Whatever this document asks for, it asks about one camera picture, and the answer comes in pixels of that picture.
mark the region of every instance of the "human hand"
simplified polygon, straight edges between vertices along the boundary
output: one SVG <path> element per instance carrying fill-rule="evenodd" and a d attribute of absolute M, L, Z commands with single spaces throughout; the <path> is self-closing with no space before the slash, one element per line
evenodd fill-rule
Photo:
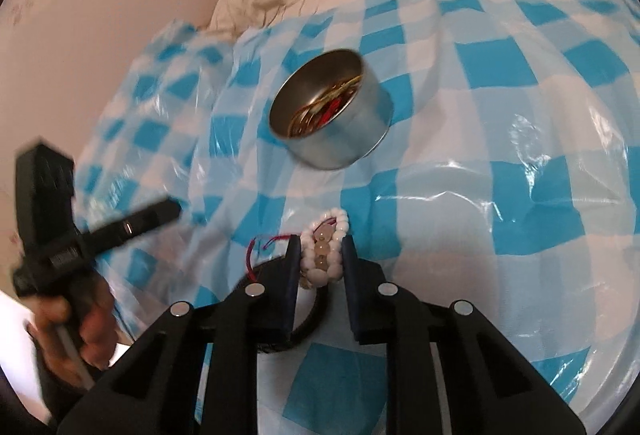
<path fill-rule="evenodd" d="M 79 352 L 88 364 L 102 370 L 108 367 L 118 340 L 113 306 L 114 299 L 109 284 L 104 278 L 98 277 L 94 304 L 80 325 L 80 337 L 84 345 Z M 56 326 L 65 323 L 71 314 L 68 301 L 60 296 L 38 296 L 32 308 L 34 322 L 28 323 L 26 328 L 40 345 L 47 368 L 62 381 L 80 388 L 82 380 L 76 365 L 66 355 L 56 334 Z"/>

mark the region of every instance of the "person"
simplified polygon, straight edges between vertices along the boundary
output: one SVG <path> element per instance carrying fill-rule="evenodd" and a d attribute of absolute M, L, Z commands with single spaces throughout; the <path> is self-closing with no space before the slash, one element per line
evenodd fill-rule
<path fill-rule="evenodd" d="M 80 327 L 84 346 L 79 352 L 90 365 L 92 377 L 99 379 L 115 353 L 118 331 L 109 284 L 102 277 L 96 278 L 94 304 Z M 69 319 L 71 307 L 61 296 L 39 296 L 34 298 L 32 309 L 33 323 L 25 328 L 36 346 L 42 400 L 51 413 L 49 425 L 55 428 L 85 393 L 77 367 L 66 355 L 55 330 Z"/>

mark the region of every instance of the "stainless steel container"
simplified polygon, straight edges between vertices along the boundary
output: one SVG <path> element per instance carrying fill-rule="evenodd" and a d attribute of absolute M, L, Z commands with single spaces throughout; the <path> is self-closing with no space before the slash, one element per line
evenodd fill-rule
<path fill-rule="evenodd" d="M 289 123 L 299 108 L 335 83 L 362 75 L 360 87 L 322 128 L 290 138 Z M 338 170 L 369 154 L 385 137 L 393 104 L 360 54 L 338 49 L 302 65 L 284 83 L 269 113 L 271 131 L 300 160 L 320 170 Z"/>

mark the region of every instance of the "checkered tablecloth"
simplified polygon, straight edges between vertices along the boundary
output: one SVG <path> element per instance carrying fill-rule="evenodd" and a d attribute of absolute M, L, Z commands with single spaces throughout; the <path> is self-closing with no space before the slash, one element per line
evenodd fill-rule
<path fill-rule="evenodd" d="M 234 46 L 174 23 L 98 123 L 76 212 L 183 202 L 179 224 L 100 261 L 139 332 L 179 299 L 223 299 L 255 235 L 345 208 L 361 256 L 422 300 L 475 303 L 594 433 L 640 360 L 639 44 L 638 0 L 361 0 Z M 371 155 L 319 172 L 267 114 L 334 48 L 364 55 L 394 116 Z M 380 433 L 383 356 L 354 344 L 337 285 L 309 342 L 260 357 L 260 432 Z"/>

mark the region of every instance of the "silver screw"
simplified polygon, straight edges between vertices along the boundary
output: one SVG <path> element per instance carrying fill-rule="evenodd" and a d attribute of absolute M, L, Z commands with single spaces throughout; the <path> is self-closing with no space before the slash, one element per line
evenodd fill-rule
<path fill-rule="evenodd" d="M 260 294 L 264 292 L 264 285 L 257 282 L 250 283 L 244 288 L 244 292 L 247 294 L 247 296 L 260 296 Z"/>
<path fill-rule="evenodd" d="M 378 285 L 378 292 L 382 294 L 382 296 L 395 296 L 398 293 L 398 285 L 386 281 Z"/>
<path fill-rule="evenodd" d="M 186 301 L 177 301 L 175 302 L 169 311 L 175 317 L 179 318 L 180 316 L 184 316 L 191 310 L 191 305 L 189 305 Z"/>
<path fill-rule="evenodd" d="M 474 311 L 474 306 L 468 301 L 460 300 L 453 304 L 453 310 L 455 310 L 460 316 L 469 316 Z"/>

